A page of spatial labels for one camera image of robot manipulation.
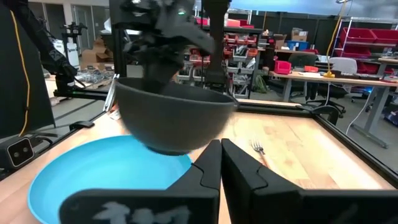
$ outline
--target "black bowl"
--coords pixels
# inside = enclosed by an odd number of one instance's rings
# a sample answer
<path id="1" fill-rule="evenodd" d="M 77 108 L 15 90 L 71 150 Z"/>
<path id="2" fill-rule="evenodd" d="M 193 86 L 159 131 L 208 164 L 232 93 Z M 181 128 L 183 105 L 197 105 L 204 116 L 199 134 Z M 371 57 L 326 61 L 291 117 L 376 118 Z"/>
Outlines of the black bowl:
<path id="1" fill-rule="evenodd" d="M 223 130 L 234 100 L 202 88 L 120 78 L 116 101 L 125 127 L 151 150 L 182 155 L 198 149 Z"/>

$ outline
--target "fork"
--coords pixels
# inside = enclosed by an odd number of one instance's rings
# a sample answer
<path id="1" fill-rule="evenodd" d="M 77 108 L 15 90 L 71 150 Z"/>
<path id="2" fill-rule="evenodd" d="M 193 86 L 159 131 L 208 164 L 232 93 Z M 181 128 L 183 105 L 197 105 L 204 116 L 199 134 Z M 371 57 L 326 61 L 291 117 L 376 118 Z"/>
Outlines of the fork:
<path id="1" fill-rule="evenodd" d="M 264 153 L 264 149 L 262 148 L 261 143 L 259 141 L 257 141 L 257 140 L 253 140 L 253 141 L 251 141 L 251 147 L 253 147 L 253 149 L 261 155 L 261 158 L 262 158 L 262 160 L 264 162 L 264 165 L 266 167 L 268 167 L 268 163 L 267 163 L 267 160 L 265 158 L 266 154 Z"/>

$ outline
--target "yellow cable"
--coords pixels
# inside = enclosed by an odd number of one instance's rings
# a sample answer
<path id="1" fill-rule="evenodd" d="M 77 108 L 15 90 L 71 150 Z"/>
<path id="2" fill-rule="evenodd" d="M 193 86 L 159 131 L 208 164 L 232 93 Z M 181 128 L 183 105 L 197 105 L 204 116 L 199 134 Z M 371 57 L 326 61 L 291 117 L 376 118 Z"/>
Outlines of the yellow cable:
<path id="1" fill-rule="evenodd" d="M 29 111 L 29 98 L 30 98 L 30 83 L 29 83 L 29 77 L 27 76 L 26 68 L 25 68 L 25 60 L 24 60 L 24 54 L 22 53 L 22 47 L 21 47 L 21 42 L 19 40 L 19 32 L 18 32 L 18 26 L 17 26 L 17 21 L 15 20 L 14 13 L 12 11 L 11 16 L 12 20 L 14 21 L 14 29 L 15 29 L 15 35 L 17 36 L 17 42 L 18 42 L 18 49 L 19 49 L 19 55 L 21 56 L 21 61 L 22 61 L 22 68 L 24 69 L 25 73 L 25 78 L 27 82 L 27 96 L 26 96 L 26 110 L 25 110 L 25 123 L 24 127 L 22 128 L 21 132 L 19 133 L 19 136 L 21 136 L 25 132 L 25 128 L 27 125 L 27 115 Z"/>
<path id="2" fill-rule="evenodd" d="M 335 38 L 336 31 L 337 31 L 337 28 L 338 28 L 338 26 L 339 26 L 339 24 L 340 24 L 341 18 L 342 18 L 343 15 L 344 15 L 344 10 L 345 10 L 345 8 L 346 8 L 346 3 L 347 3 L 347 0 L 344 1 L 343 6 L 341 7 L 340 15 L 339 15 L 339 18 L 338 18 L 338 20 L 337 20 L 335 30 L 333 31 L 333 35 L 331 36 L 331 40 L 330 40 L 330 44 L 329 44 L 329 47 L 328 47 L 328 51 L 327 51 L 327 53 L 326 53 L 326 59 L 328 60 L 328 72 L 327 72 L 326 74 L 323 75 L 324 77 L 328 77 L 328 78 L 334 78 L 334 77 L 335 77 L 335 74 L 332 74 L 332 73 L 331 73 L 331 70 L 330 70 L 329 51 L 330 51 L 330 49 L 331 49 L 331 45 L 332 45 L 333 40 L 334 40 L 334 38 Z"/>

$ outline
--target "office chair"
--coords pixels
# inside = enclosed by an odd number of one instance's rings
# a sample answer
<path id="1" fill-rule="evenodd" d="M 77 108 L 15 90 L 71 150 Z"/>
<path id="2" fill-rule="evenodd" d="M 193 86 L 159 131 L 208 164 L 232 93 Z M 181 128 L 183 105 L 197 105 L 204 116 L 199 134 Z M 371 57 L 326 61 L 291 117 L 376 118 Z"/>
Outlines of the office chair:
<path id="1" fill-rule="evenodd" d="M 315 62 L 318 60 L 318 56 L 311 54 L 303 54 L 303 53 L 294 53 L 289 57 L 289 62 L 292 64 L 292 69 L 295 67 L 303 68 L 306 65 L 314 66 Z M 266 84 L 269 86 L 271 90 L 274 90 L 278 94 L 283 94 L 284 86 L 286 82 L 286 78 L 281 78 L 279 80 L 266 80 Z M 292 89 L 290 91 L 291 98 L 295 98 L 298 96 L 302 96 L 304 92 L 304 83 L 303 81 L 295 81 L 292 80 Z M 292 96 L 293 93 L 301 93 L 298 95 Z"/>
<path id="2" fill-rule="evenodd" d="M 341 72 L 346 73 L 356 73 L 357 65 L 356 61 L 352 58 L 344 58 L 344 57 L 333 57 L 329 59 L 330 63 L 333 63 L 333 69 Z M 320 83 L 318 86 L 318 94 L 327 97 L 328 96 L 328 84 L 327 83 Z M 340 118 L 343 117 L 343 113 L 346 112 L 345 107 L 340 105 L 334 101 L 331 101 L 330 98 L 344 98 L 349 92 L 344 89 L 342 85 L 330 85 L 330 92 L 329 92 L 329 100 L 313 100 L 308 101 L 308 103 L 320 103 L 318 106 L 324 106 L 326 101 L 328 101 L 327 105 L 334 106 L 340 112 Z"/>

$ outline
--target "blue plate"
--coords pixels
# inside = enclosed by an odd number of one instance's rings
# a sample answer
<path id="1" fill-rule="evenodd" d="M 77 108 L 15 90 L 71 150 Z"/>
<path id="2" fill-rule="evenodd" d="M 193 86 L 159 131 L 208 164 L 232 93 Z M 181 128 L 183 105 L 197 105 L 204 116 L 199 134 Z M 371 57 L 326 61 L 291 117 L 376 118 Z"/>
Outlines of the blue plate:
<path id="1" fill-rule="evenodd" d="M 116 136 L 78 146 L 49 163 L 29 189 L 28 206 L 42 223 L 59 223 L 58 210 L 86 189 L 164 190 L 190 168 L 185 156 L 148 150 L 132 136 Z"/>

